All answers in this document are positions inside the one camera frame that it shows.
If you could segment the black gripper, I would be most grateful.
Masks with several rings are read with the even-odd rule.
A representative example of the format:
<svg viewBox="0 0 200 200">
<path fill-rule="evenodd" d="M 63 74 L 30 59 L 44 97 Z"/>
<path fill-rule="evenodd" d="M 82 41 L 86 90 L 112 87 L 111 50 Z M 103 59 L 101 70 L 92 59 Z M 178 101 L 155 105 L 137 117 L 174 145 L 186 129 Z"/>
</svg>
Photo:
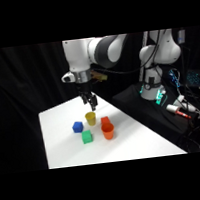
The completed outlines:
<svg viewBox="0 0 200 200">
<path fill-rule="evenodd" d="M 89 104 L 91 105 L 91 108 L 93 111 L 96 110 L 97 104 L 97 96 L 95 94 L 92 94 L 92 81 L 87 81 L 86 83 L 77 83 L 76 85 L 78 94 L 80 97 L 82 97 L 83 104 L 88 103 L 88 98 L 89 97 Z"/>
</svg>

